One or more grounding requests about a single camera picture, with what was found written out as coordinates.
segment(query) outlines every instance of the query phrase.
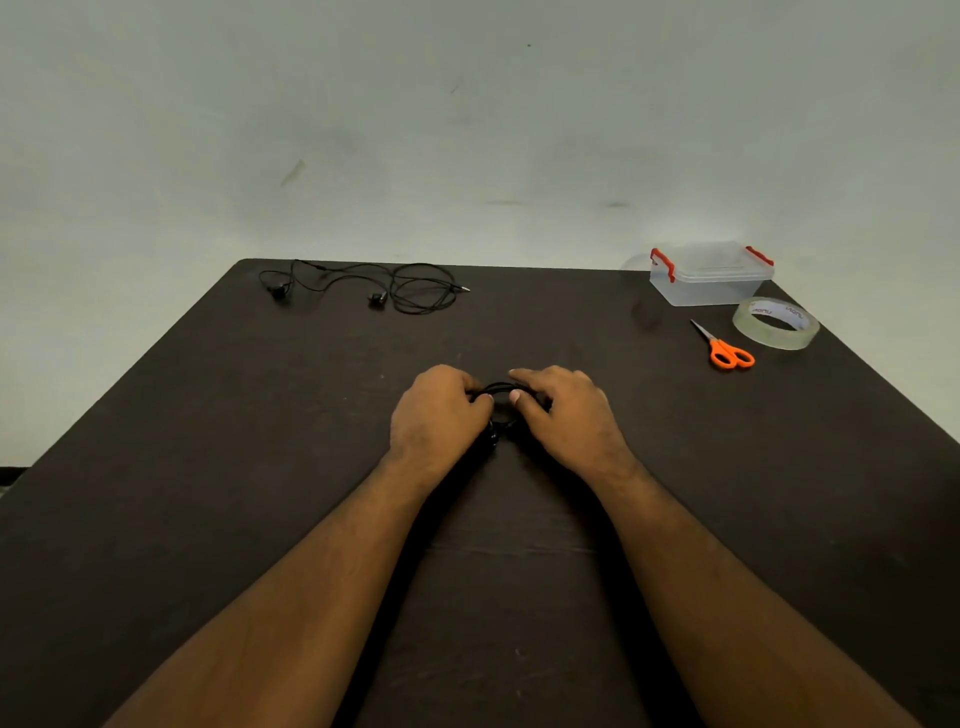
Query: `wall stain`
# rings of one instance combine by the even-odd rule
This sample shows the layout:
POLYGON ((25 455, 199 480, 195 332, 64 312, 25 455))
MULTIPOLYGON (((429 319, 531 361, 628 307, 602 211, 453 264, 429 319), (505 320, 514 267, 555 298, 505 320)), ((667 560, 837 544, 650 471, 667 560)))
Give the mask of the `wall stain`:
POLYGON ((306 169, 306 164, 304 164, 303 160, 300 159, 294 165, 294 168, 290 170, 290 174, 283 178, 283 182, 280 183, 280 187, 285 187, 292 182, 296 182, 300 175, 303 174, 304 169, 306 169))

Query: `forearm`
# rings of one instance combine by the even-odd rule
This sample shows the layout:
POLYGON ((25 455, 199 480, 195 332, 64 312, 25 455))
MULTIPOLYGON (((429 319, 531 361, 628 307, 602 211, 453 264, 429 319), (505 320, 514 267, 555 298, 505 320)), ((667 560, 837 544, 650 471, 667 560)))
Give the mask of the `forearm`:
POLYGON ((385 458, 167 660, 107 728, 326 726, 428 488, 385 458))
POLYGON ((642 467, 591 486, 711 728, 917 725, 642 467))

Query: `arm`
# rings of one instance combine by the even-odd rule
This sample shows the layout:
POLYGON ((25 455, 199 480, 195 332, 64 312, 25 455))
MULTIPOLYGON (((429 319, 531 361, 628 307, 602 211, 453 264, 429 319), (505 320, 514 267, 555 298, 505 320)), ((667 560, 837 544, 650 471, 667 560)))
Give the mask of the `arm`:
POLYGON ((173 654, 106 728, 316 728, 333 720, 420 506, 486 426, 490 396, 434 367, 390 451, 343 503, 173 654))
POLYGON ((766 587, 630 453, 603 391, 583 372, 511 376, 553 399, 511 400, 533 434, 600 498, 660 636, 711 728, 918 723, 766 587))

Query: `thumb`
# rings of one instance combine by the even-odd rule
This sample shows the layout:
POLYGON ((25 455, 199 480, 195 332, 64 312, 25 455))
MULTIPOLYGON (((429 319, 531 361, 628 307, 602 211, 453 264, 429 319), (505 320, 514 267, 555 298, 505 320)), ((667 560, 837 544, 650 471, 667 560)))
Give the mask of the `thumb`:
POLYGON ((513 403, 523 419, 530 426, 530 431, 535 435, 542 432, 542 429, 550 422, 550 415, 543 411, 540 403, 520 389, 515 389, 510 393, 510 402, 513 403))
POLYGON ((470 405, 470 412, 479 422, 485 425, 493 414, 493 396, 480 395, 470 405))

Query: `wrist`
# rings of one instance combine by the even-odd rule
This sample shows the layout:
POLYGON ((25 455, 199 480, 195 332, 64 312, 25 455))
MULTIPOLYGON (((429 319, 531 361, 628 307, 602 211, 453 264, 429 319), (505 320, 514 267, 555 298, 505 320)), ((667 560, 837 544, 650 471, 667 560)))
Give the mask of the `wrist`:
POLYGON ((601 500, 608 497, 635 494, 637 491, 658 487, 653 476, 633 456, 629 461, 624 461, 616 467, 592 473, 584 477, 584 480, 601 500))
POLYGON ((376 469, 394 484, 393 488, 421 500, 426 499, 446 475, 422 458, 396 449, 387 450, 376 469))

